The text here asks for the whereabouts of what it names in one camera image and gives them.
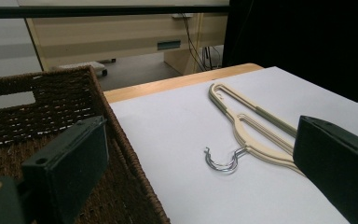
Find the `white table sheet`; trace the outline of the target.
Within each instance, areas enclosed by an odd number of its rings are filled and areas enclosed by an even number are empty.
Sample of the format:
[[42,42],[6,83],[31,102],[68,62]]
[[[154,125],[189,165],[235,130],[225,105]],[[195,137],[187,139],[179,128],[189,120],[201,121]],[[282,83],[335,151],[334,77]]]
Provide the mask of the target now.
[[[358,104],[278,67],[237,73],[223,84],[296,126],[302,115],[358,135]],[[112,109],[172,224],[348,224],[307,178],[250,154],[235,172],[211,169],[239,148],[209,83],[114,103]]]

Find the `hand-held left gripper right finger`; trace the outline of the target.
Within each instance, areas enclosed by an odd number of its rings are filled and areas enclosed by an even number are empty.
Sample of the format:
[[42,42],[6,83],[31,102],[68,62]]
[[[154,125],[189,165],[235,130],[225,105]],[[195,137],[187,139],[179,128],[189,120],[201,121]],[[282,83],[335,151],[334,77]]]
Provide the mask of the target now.
[[358,224],[358,136],[308,116],[299,119],[294,163],[351,224]]

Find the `dark curtain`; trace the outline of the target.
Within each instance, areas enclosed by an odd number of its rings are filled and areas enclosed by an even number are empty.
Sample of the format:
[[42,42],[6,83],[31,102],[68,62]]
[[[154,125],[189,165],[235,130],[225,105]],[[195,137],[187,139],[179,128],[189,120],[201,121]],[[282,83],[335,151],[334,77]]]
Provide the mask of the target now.
[[230,0],[223,66],[278,66],[358,103],[358,0]]

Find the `beige wooden desk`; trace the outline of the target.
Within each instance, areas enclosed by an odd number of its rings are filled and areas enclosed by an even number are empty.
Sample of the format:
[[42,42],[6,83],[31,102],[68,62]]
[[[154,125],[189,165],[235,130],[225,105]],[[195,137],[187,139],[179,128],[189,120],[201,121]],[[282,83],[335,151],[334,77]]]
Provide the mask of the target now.
[[182,75],[197,71],[204,47],[225,42],[227,14],[196,13],[28,19],[26,21],[44,70],[59,65],[161,53]]

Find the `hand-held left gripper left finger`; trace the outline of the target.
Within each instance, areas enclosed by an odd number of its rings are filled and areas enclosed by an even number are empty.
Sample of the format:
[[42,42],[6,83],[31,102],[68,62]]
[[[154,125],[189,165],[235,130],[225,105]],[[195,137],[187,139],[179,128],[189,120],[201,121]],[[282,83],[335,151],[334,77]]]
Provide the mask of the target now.
[[83,119],[21,164],[38,224],[74,224],[109,159],[106,119]]

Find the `brown woven basket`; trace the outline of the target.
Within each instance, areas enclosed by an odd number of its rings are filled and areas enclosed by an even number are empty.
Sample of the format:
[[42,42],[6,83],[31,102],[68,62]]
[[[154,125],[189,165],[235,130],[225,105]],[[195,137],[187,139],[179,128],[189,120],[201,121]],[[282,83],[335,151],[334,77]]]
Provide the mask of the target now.
[[74,224],[171,224],[90,67],[0,77],[0,224],[38,224],[21,164],[102,116],[109,159]]

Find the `black frame bar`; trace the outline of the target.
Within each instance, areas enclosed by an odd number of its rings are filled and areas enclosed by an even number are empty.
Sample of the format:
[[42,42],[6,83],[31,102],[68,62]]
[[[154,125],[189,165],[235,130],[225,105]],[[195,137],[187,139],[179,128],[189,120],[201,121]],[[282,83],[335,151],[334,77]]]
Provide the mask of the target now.
[[222,13],[230,6],[0,7],[0,19],[65,18],[173,13]]

